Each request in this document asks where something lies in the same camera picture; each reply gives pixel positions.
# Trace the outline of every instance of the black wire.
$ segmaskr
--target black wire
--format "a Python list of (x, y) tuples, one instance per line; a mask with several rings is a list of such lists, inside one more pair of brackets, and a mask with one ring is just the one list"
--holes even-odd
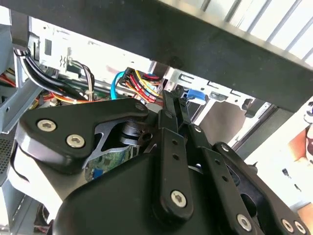
[(34, 70), (34, 72), (46, 83), (50, 83), (57, 88), (61, 88), (63, 91), (68, 93), (69, 95), (75, 97), (78, 100), (86, 100), (82, 95), (80, 95), (74, 88), (69, 86), (67, 83), (54, 79), (48, 75), (46, 75), (39, 66), (31, 59), (31, 57), (26, 57), (26, 62), (28, 65)]
[(75, 89), (68, 86), (66, 83), (63, 83), (62, 87), (59, 88), (58, 86), (51, 83), (60, 82), (54, 78), (51, 78), (44, 74), (41, 69), (36, 65), (34, 61), (30, 59), (30, 50), (21, 51), (18, 49), (14, 49), (14, 53), (16, 56), (20, 58), (21, 64), (23, 69), (27, 71), (30, 75), (30, 79), (41, 88), (48, 90), (50, 92), (54, 92), (58, 95), (65, 96), (71, 99), (82, 99), (86, 100), (83, 96), (81, 96)]
[(138, 77), (137, 77), (137, 74), (133, 73), (132, 75), (133, 75), (133, 77), (134, 77), (136, 83), (138, 84), (138, 86), (139, 86), (140, 88), (142, 88), (143, 90), (145, 90), (147, 93), (149, 93), (149, 95), (153, 96), (154, 98), (158, 98), (158, 96), (152, 94), (152, 93), (149, 92), (147, 89), (145, 89), (144, 86), (141, 85), (141, 83), (140, 83), (140, 81), (139, 81), (139, 79), (138, 79)]
[(53, 92), (55, 94), (61, 95), (61, 96), (65, 96), (65, 97), (69, 97), (71, 99), (76, 99), (75, 97), (72, 97), (71, 95), (68, 95), (67, 93), (65, 93), (64, 91), (61, 91), (59, 88), (44, 82), (43, 80), (41, 80), (38, 75), (31, 69), (30, 65), (26, 62), (25, 59), (20, 57), (20, 61), (22, 64), (23, 69), (25, 70), (26, 73), (28, 73), (29, 79), (32, 80), (37, 86), (48, 90), (50, 92)]
[(87, 72), (90, 74), (90, 77), (91, 77), (91, 89), (94, 90), (95, 78), (94, 78), (94, 75), (92, 74), (92, 72), (90, 71), (90, 69), (88, 68), (88, 66), (83, 65), (82, 63), (80, 63), (79, 61), (76, 61), (76, 60), (73, 60), (73, 62), (78, 64), (78, 65), (80, 65), (83, 68), (87, 82), (88, 82)]

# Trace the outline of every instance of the metal frame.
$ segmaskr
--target metal frame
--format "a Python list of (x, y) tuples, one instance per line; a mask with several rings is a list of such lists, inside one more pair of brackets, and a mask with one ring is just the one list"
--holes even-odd
[(15, 93), (0, 106), (0, 131), (9, 133), (19, 121), (21, 115), (30, 107), (42, 88), (31, 80), (26, 80), (26, 74), (22, 70), (19, 60), (14, 55), (16, 84)]
[[(312, 72), (290, 62), (300, 60), (289, 54), (283, 58), (276, 47), (179, 1), (133, 0), (123, 2), (122, 7), (115, 1), (107, 7), (86, 5), (83, 12), (69, 2), (56, 1), (53, 9), (40, 0), (2, 0), (1, 4), (293, 112), (311, 96)], [(130, 9), (144, 14), (134, 14)], [(116, 19), (111, 12), (123, 17)], [(166, 23), (159, 20), (159, 12)], [(106, 22), (106, 26), (95, 22)]]

